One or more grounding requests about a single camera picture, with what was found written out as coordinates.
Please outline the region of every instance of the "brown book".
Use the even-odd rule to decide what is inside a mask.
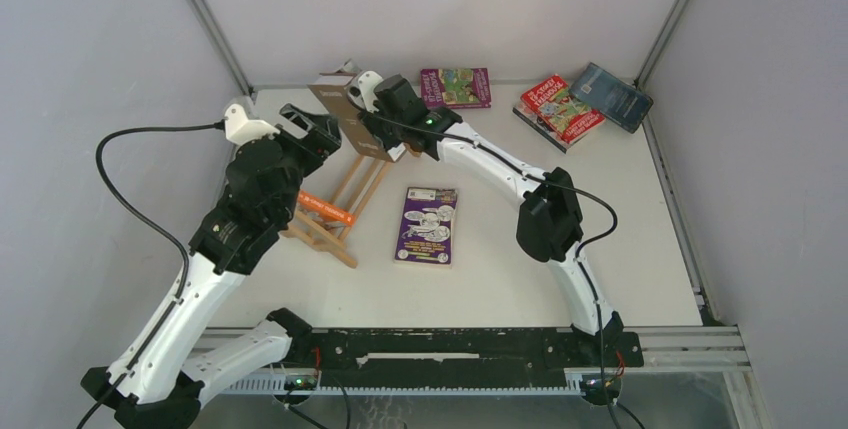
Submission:
[[[347,86],[353,81],[356,74],[337,72],[322,74],[312,84],[307,85],[312,94],[327,108],[327,112],[339,118],[339,128],[344,132],[347,139],[353,144],[356,152],[393,162],[397,157],[387,153],[379,141],[368,132],[362,121],[359,120],[359,109],[347,98]]]

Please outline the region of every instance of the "white wall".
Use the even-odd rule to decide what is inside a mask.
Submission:
[[[776,427],[844,427],[846,0],[693,0],[652,119]]]
[[[418,78],[576,76],[590,60],[634,78],[674,0],[208,0],[251,84],[304,84],[353,57]]]
[[[185,0],[0,0],[0,13],[0,427],[74,427],[93,402],[81,376],[126,348],[180,264],[106,192],[94,148],[128,126],[217,120],[236,89]],[[220,133],[130,136],[106,165],[187,241],[229,150]]]

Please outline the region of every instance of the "dark blue book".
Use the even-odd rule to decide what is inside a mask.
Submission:
[[[594,63],[574,81],[571,94],[629,133],[636,132],[654,100]]]

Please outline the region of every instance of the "red book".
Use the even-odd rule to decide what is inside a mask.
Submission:
[[[569,146],[604,122],[604,116],[572,96],[556,74],[522,94],[521,102]]]

